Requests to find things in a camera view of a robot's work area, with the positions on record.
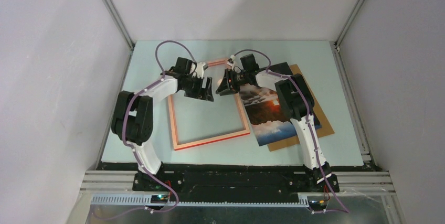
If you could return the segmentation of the clear acrylic sheet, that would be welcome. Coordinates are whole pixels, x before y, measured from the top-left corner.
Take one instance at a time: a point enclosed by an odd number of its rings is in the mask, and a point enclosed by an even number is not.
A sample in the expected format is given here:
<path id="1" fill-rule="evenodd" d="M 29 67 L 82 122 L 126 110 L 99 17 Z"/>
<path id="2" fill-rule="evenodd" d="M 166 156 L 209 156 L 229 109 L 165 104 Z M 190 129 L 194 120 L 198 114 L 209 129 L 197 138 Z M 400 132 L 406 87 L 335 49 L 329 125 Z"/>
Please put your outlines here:
<path id="1" fill-rule="evenodd" d="M 179 144 L 188 144 L 245 129 L 244 119 L 235 95 L 214 96 L 214 101 L 172 96 L 172 109 Z"/>

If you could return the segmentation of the orange wooden picture frame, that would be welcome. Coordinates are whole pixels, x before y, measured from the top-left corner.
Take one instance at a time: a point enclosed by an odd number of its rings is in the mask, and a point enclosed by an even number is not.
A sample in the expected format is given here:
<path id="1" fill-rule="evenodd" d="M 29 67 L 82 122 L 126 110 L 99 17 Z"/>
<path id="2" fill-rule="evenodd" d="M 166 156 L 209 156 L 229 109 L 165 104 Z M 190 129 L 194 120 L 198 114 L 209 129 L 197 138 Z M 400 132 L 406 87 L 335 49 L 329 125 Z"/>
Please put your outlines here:
<path id="1" fill-rule="evenodd" d="M 173 144 L 173 149 L 178 151 L 178 150 L 183 150 L 186 148 L 192 148 L 192 147 L 198 147 L 201 145 L 205 145 L 205 144 L 210 144 L 210 143 L 214 143 L 214 142 L 219 142 L 219 141 L 223 141 L 223 140 L 228 140 L 230 138 L 235 138 L 235 137 L 240 137 L 240 136 L 244 136 L 244 135 L 248 135 L 250 134 L 250 128 L 248 125 L 248 120 L 247 120 L 247 115 L 245 113 L 245 110 L 243 108 L 243 104 L 241 101 L 241 98 L 238 94 L 232 94 L 235 95 L 238 98 L 238 106 L 240 107 L 240 112 L 242 114 L 242 118 L 244 119 L 244 126 L 245 129 L 239 132 L 234 132 L 234 133 L 229 133 L 229 134 L 225 134 L 222 136 L 221 139 L 217 139 L 216 137 L 212 137 L 212 138 L 208 138 L 205 140 L 200 140 L 197 142 L 192 142 L 192 143 L 188 143 L 188 144 L 179 144 L 178 143 L 178 139 L 177 139 L 177 129 L 176 129 L 176 122 L 174 119 L 174 112 L 172 109 L 172 96 L 168 97 L 167 100 L 167 104 L 168 104 L 168 111 L 169 111 L 169 122 L 170 122 L 170 132 L 171 132 L 171 137 L 172 137 L 172 144 Z"/>

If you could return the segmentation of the sunset photo print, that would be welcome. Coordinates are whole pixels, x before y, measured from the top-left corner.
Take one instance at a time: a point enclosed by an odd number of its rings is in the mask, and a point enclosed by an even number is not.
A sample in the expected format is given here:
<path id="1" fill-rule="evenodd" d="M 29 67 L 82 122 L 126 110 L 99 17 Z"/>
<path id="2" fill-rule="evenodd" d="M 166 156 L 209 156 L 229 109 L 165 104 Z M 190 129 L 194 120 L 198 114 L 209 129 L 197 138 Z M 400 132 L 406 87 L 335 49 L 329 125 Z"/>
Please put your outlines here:
<path id="1" fill-rule="evenodd" d="M 239 95 L 259 146 L 267 146 L 272 152 L 300 144 L 275 91 L 245 84 L 240 87 Z"/>

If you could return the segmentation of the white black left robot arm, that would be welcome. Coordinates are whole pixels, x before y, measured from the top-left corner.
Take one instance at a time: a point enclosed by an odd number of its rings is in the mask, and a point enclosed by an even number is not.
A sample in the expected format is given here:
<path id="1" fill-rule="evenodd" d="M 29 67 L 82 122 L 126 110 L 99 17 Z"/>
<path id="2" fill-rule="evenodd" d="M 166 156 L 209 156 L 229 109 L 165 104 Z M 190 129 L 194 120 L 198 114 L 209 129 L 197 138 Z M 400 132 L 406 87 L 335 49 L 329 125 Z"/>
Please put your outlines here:
<path id="1" fill-rule="evenodd" d="M 154 130 L 153 108 L 180 91 L 187 98 L 212 102 L 212 78 L 204 76 L 207 69 L 206 62 L 179 57 L 174 66 L 144 89 L 121 91 L 118 95 L 111 131 L 131 149 L 139 170 L 148 174 L 145 183 L 152 190 L 161 190 L 166 184 L 165 175 L 158 172 L 162 162 L 150 140 Z"/>

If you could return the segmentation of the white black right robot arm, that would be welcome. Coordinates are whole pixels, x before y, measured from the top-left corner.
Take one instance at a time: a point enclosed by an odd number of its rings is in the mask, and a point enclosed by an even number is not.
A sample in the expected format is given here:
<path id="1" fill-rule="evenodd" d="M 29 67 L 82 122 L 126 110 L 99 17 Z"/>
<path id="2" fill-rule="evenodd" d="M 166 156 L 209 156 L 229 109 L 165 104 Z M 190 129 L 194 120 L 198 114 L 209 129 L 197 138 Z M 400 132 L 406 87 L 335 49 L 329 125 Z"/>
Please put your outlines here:
<path id="1" fill-rule="evenodd" d="M 241 57 L 242 69 L 236 71 L 235 58 L 236 55 L 231 55 L 227 59 L 228 68 L 216 93 L 220 96 L 235 94 L 244 84 L 275 91 L 281 110 L 294 126 L 300 141 L 306 187 L 311 191 L 327 189 L 336 193 L 337 180 L 321 150 L 315 129 L 315 102 L 302 75 L 277 73 L 269 66 L 260 68 L 253 54 Z"/>

